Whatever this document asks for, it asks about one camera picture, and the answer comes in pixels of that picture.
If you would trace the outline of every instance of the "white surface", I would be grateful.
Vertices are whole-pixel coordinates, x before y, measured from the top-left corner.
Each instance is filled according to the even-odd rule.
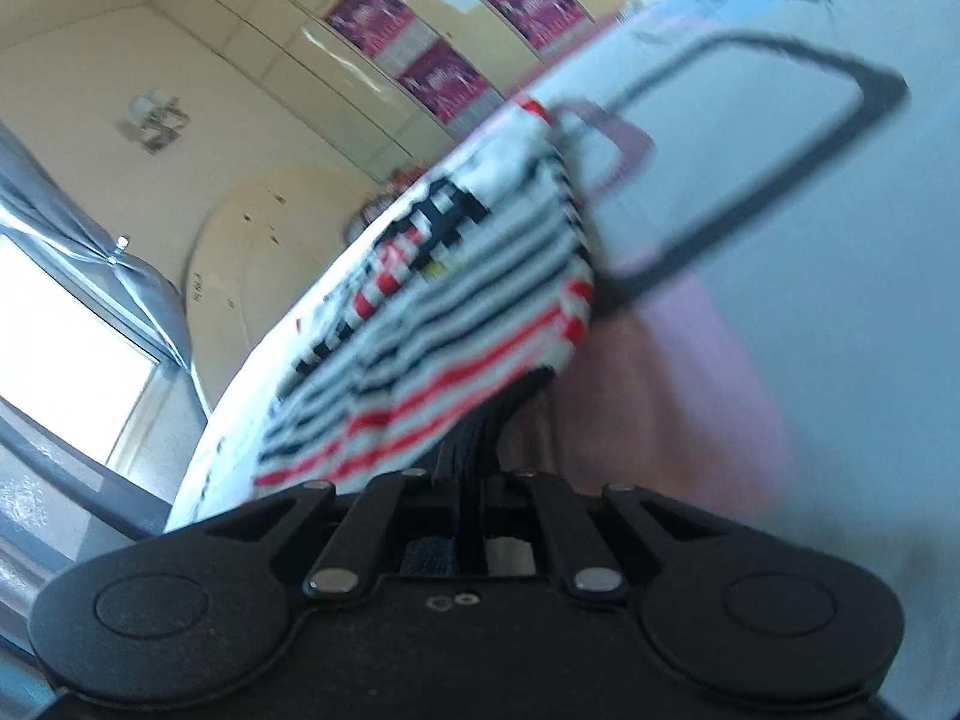
[[[366,182],[334,170],[275,170],[231,190],[190,260],[187,319],[208,410],[267,332],[343,250]]]

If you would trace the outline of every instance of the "window frame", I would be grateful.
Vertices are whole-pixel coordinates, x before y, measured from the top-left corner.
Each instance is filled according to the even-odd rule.
[[[75,268],[66,268],[64,261],[45,251],[45,245],[37,245],[33,238],[17,234],[11,229],[0,227],[0,237],[10,239],[18,250],[66,293],[157,362],[103,464],[114,473],[126,477],[136,464],[147,433],[173,389],[179,364],[136,314],[112,299],[97,284],[83,267],[85,263],[78,262]]]

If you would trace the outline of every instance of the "screw hole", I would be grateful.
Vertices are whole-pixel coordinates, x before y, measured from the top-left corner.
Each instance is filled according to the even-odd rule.
[[[434,595],[426,599],[426,608],[431,611],[450,611],[453,599],[448,595]]]

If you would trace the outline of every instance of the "pink poster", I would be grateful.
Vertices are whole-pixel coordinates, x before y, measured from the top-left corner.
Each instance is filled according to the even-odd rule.
[[[587,15],[576,0],[490,0],[535,49],[545,49]]]
[[[400,83],[444,124],[490,88],[477,69],[443,40],[407,68]]]
[[[414,18],[400,0],[340,0],[326,22],[373,59]]]

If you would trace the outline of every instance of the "metal window frame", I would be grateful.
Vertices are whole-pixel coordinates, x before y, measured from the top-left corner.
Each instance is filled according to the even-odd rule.
[[[42,245],[37,245],[31,238],[13,230],[0,230],[0,236],[10,239],[13,245],[56,281],[66,293],[155,361],[154,370],[133,404],[109,457],[103,464],[115,473],[126,476],[136,464],[138,451],[146,440],[147,432],[157,420],[160,409],[173,389],[179,373],[178,363],[147,328],[140,325],[135,314],[112,300],[82,268],[68,271],[62,261],[47,254]]]
[[[47,453],[34,445],[7,420],[0,419],[0,445],[13,452],[28,471],[40,477],[77,506],[86,509],[107,527],[113,528],[131,541],[142,541],[144,538],[162,533],[170,514],[170,504],[156,497],[149,490],[138,487],[116,471],[108,469],[102,463],[88,458],[83,452],[70,446],[30,418],[30,415],[21,412],[3,398],[0,398],[0,406],[7,412],[13,413],[30,430],[51,445],[58,447],[74,460],[97,473],[102,478],[103,484],[99,490],[93,490],[75,473],[53,461]],[[27,539],[27,542],[24,544],[26,548],[21,551],[27,557],[34,559],[42,550],[35,549],[35,543],[30,539]],[[57,565],[47,567],[51,570],[59,568]]]

